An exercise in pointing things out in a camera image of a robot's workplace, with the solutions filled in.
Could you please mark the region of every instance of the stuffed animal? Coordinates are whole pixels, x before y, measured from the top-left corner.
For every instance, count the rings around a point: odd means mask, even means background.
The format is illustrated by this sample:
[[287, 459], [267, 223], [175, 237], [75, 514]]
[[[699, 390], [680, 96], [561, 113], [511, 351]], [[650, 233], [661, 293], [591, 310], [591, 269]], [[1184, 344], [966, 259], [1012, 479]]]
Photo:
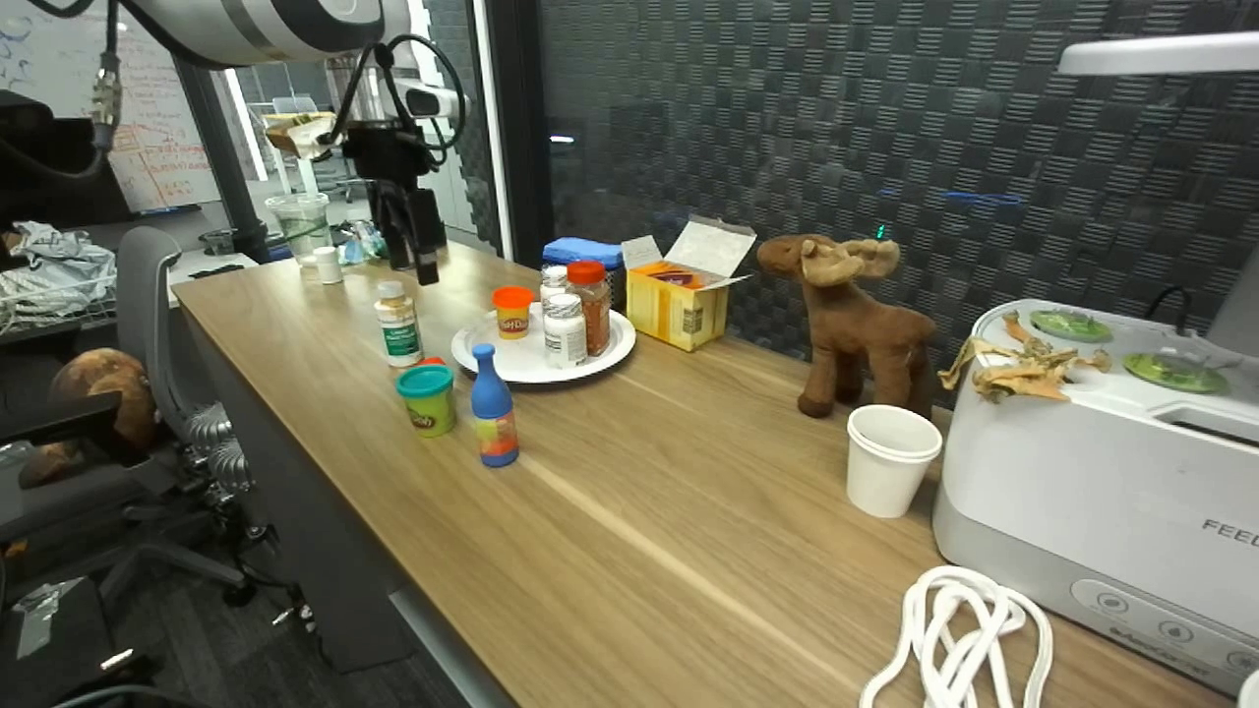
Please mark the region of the stuffed animal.
[[859, 407], [867, 379], [873, 403], [930, 414], [930, 337], [937, 323], [920, 310], [878, 303], [859, 288], [902, 263], [892, 242], [771, 237], [755, 247], [755, 259], [762, 272], [801, 288], [810, 374], [797, 414], [829, 417], [834, 403]]
[[[111, 455], [143, 459], [152, 450], [160, 429], [157, 407], [145, 382], [145, 365], [122, 351], [98, 348], [72, 360], [50, 379], [50, 390], [47, 390], [50, 407], [67, 407], [98, 395], [122, 396], [114, 414]], [[50, 486], [95, 455], [102, 455], [102, 450], [92, 440], [40, 445], [34, 455], [25, 463], [25, 490]]]

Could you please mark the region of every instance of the white cable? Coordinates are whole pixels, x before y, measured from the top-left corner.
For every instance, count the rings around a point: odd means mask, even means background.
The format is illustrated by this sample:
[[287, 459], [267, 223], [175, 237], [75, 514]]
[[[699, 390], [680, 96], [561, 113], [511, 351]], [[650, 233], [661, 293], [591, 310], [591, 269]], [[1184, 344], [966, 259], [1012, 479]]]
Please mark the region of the white cable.
[[[972, 614], [972, 627], [962, 623], [966, 630], [951, 638], [961, 609]], [[991, 672], [995, 705], [1012, 708], [1012, 678], [998, 642], [1020, 632], [1027, 618], [1033, 623], [1033, 667], [1023, 685], [1023, 708], [1038, 708], [1054, 669], [1050, 618], [1032, 598], [991, 583], [986, 575], [962, 566], [924, 572], [906, 591], [897, 655], [860, 690], [860, 708], [873, 708], [878, 691], [902, 678], [910, 655], [915, 659], [924, 708], [974, 708], [974, 678], [982, 667]]]

